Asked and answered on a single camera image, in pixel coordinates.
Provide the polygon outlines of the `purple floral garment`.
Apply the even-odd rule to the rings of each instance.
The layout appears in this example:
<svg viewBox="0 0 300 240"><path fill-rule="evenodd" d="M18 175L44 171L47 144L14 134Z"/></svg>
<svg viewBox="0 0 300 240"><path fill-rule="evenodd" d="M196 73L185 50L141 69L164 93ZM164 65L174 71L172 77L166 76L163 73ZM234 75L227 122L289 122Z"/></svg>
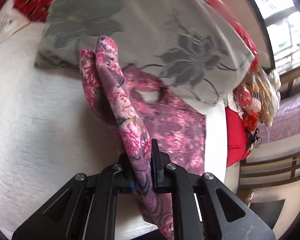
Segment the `purple floral garment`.
<svg viewBox="0 0 300 240"><path fill-rule="evenodd" d="M118 47L99 37L94 50L80 55L80 72L91 111L122 140L136 176L136 196L144 219L173 239L170 194L153 190L152 139L172 162L204 173L206 117L175 96L157 77L136 66L119 66Z"/></svg>

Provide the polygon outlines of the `red cloth at bedside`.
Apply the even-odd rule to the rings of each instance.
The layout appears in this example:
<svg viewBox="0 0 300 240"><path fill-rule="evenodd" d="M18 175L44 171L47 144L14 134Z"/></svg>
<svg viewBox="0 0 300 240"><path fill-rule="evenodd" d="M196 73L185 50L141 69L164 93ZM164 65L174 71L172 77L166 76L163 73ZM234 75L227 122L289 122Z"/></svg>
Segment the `red cloth at bedside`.
<svg viewBox="0 0 300 240"><path fill-rule="evenodd" d="M245 131L242 119L229 107L225 108L226 129L228 137L228 155L226 167L230 167L245 159L247 152L248 134Z"/></svg>

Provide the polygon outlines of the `wooden bench with purple cushion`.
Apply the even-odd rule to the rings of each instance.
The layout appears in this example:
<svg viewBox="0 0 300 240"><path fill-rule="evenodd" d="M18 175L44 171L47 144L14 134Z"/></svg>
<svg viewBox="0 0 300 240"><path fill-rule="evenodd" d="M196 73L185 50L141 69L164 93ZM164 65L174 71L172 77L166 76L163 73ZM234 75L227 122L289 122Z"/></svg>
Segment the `wooden bench with purple cushion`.
<svg viewBox="0 0 300 240"><path fill-rule="evenodd" d="M242 200L300 186L300 77L282 86L280 109L261 145L240 164L237 194Z"/></svg>

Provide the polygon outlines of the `doll in plastic bag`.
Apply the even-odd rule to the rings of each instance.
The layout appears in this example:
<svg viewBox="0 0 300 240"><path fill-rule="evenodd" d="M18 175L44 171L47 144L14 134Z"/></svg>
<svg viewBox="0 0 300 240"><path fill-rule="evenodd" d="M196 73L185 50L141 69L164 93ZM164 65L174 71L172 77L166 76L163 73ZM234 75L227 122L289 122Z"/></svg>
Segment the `doll in plastic bag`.
<svg viewBox="0 0 300 240"><path fill-rule="evenodd" d="M253 132L260 122L270 127L280 106L280 76L273 69L268 74L259 66L249 71L234 90L236 105L243 112L244 127Z"/></svg>

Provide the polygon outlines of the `white quilted bed cover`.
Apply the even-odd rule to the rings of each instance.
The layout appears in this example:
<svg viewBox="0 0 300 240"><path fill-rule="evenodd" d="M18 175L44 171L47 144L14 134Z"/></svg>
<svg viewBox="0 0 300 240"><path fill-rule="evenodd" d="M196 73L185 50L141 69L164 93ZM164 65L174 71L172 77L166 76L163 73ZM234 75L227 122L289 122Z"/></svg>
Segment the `white quilted bed cover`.
<svg viewBox="0 0 300 240"><path fill-rule="evenodd" d="M0 44L0 231L14 231L77 173L101 172L124 148L90 111L77 68L34 65L45 25Z"/></svg>

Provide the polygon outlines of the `window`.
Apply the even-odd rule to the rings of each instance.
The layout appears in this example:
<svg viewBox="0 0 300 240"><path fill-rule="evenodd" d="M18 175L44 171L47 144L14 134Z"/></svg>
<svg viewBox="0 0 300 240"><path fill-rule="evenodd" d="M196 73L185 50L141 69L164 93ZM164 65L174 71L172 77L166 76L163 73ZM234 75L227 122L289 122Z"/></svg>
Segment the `window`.
<svg viewBox="0 0 300 240"><path fill-rule="evenodd" d="M254 0L264 20L280 75L300 67L300 6L296 0Z"/></svg>

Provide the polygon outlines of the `grey floral pillow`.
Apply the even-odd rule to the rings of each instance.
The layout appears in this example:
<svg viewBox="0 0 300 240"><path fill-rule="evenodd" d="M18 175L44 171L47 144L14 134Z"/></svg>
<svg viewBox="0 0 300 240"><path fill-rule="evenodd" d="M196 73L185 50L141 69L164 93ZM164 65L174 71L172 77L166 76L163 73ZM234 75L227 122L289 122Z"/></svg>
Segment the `grey floral pillow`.
<svg viewBox="0 0 300 240"><path fill-rule="evenodd" d="M76 67L82 49L111 37L119 64L158 77L198 108L222 101L243 80L254 55L204 0L53 0L36 65Z"/></svg>

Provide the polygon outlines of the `white embroidered cloth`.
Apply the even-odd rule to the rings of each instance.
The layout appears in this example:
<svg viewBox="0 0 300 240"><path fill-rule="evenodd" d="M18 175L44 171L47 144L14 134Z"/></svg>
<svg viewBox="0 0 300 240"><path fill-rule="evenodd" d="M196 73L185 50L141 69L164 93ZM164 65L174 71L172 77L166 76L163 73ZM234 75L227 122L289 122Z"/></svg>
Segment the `white embroidered cloth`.
<svg viewBox="0 0 300 240"><path fill-rule="evenodd" d="M29 23L30 20L14 7L14 0L6 0L0 8L0 44Z"/></svg>

